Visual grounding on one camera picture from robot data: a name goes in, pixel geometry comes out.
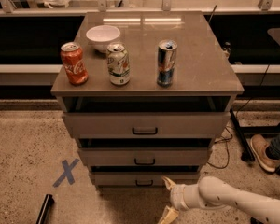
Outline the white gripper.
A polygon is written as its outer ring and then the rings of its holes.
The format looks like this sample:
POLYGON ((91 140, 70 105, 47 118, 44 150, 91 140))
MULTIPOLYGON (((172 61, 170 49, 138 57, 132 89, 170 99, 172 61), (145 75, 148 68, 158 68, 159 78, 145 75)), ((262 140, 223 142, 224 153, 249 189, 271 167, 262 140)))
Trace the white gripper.
POLYGON ((170 202, 172 207, 165 206, 158 224, 171 224, 179 215, 179 211, 190 209, 205 209, 209 206, 202 197, 197 184, 176 184, 167 176, 163 176, 165 187, 170 191, 170 202))

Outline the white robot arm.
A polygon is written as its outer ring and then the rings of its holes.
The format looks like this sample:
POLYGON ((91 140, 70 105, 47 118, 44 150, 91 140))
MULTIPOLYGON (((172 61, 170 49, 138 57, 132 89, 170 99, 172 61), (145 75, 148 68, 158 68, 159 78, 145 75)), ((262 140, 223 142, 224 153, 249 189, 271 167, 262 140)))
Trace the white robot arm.
POLYGON ((176 184, 169 177, 163 181, 170 191, 170 206, 166 206, 158 224, 171 224, 180 211, 190 209, 217 210, 231 206, 250 215, 262 224, 280 224, 280 200, 236 189, 223 180, 203 177, 197 184, 176 184))

